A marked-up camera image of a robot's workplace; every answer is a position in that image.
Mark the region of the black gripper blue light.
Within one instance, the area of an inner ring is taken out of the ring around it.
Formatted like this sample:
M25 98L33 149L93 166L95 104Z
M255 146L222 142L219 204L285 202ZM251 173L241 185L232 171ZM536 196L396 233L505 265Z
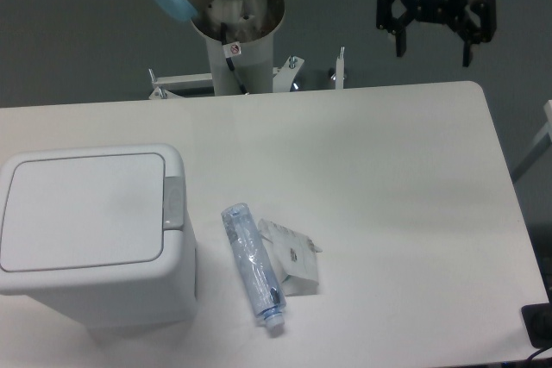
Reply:
M472 46L488 43L496 32L496 0L400 0L405 12L392 13L397 0L377 0L376 28L386 30L395 39L398 57L406 51L406 28L418 22L446 24L463 41L462 65L469 67Z

